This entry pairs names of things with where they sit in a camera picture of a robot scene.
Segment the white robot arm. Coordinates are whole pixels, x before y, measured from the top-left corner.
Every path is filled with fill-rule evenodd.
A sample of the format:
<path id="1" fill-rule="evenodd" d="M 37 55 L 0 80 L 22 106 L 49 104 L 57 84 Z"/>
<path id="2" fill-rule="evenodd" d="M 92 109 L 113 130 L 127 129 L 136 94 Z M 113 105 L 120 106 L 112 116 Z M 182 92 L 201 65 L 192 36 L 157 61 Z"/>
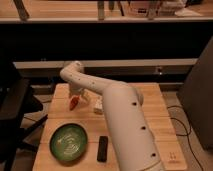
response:
<path id="1" fill-rule="evenodd" d="M 88 89 L 102 96 L 102 109 L 120 171 L 166 171 L 142 112 L 143 95 L 132 85 L 84 74 L 79 61 L 60 71 L 70 93 Z"/>

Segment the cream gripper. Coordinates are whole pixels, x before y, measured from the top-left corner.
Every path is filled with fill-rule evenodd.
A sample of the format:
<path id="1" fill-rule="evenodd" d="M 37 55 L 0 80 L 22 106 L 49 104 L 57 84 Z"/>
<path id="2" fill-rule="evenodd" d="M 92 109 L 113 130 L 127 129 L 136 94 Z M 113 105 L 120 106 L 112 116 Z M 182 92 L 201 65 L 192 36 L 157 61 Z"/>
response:
<path id="1" fill-rule="evenodd" d="M 86 101 L 87 103 L 90 102 L 90 97 L 88 92 L 86 92 L 84 88 L 76 84 L 69 85 L 68 97 L 69 99 L 71 99 L 73 96 L 81 96 L 84 101 Z"/>

